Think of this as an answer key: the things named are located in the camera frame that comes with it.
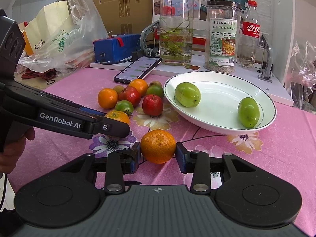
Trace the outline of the person's left hand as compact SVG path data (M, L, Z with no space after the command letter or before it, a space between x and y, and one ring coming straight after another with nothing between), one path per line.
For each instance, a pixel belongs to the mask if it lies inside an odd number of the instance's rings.
M9 174L16 167L18 159L25 150L26 141L32 141L35 138L34 128L30 128L26 131L24 136L16 142L7 144L1 153L0 170L2 173Z

